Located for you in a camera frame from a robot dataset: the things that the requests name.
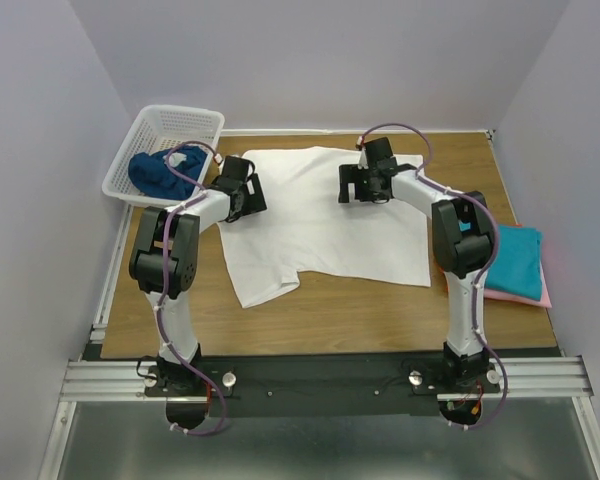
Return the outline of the white t shirt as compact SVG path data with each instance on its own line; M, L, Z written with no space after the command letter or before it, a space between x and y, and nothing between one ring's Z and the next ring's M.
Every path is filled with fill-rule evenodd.
M338 148L249 150L265 211L219 226L243 308L300 285L302 272L428 287L427 218L398 201L338 201L339 168L359 160Z

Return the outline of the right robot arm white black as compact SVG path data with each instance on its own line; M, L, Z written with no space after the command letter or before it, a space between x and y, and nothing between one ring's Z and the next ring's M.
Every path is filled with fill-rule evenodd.
M356 148L359 162L339 167L339 203L399 200L431 221L432 251L445 275L450 309L440 379L447 389L463 391L489 370L484 286L499 247L497 224L481 193L445 187L422 167L399 163L388 138L359 137Z

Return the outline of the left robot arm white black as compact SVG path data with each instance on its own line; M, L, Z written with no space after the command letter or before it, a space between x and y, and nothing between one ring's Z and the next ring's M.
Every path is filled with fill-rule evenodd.
M173 363L167 382L181 395L194 393L202 380L194 364L199 341L189 307L200 236L215 224L233 223L266 209L255 163L228 156L220 174L195 196L165 209L148 207L141 216L129 273L153 310L159 357Z

